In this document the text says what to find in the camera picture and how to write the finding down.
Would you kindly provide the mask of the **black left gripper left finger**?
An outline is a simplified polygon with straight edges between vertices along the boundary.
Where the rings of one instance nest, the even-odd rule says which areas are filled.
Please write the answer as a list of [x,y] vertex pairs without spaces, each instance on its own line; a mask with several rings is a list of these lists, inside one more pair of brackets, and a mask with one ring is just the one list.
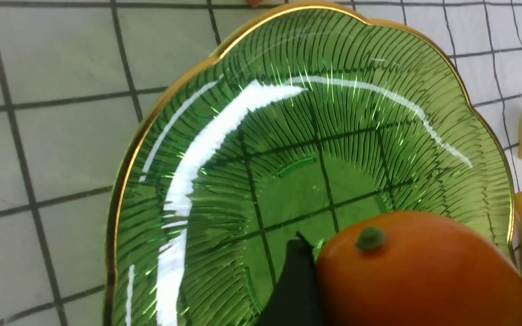
[[323,326],[313,246],[300,232],[286,245],[285,264],[257,326]]

